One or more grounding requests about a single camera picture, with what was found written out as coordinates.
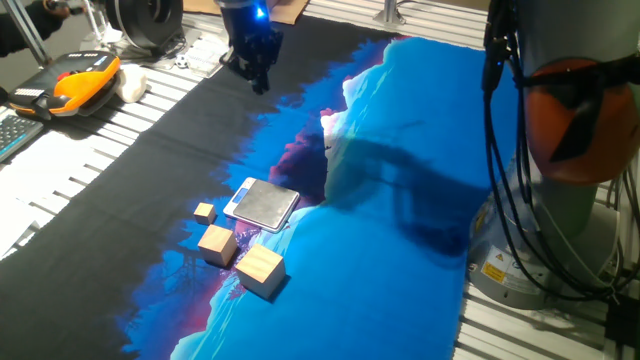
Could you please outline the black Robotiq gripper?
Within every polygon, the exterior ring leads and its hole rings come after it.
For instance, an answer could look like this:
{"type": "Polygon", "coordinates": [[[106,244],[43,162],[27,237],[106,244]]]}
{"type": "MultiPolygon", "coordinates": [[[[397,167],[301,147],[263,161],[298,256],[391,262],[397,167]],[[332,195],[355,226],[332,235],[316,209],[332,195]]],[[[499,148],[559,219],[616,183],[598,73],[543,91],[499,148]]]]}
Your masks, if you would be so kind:
{"type": "Polygon", "coordinates": [[[228,35],[227,67],[252,80],[252,89],[262,95],[270,89],[268,71],[275,65],[283,33],[271,29],[270,5],[266,0],[219,0],[228,35]]]}

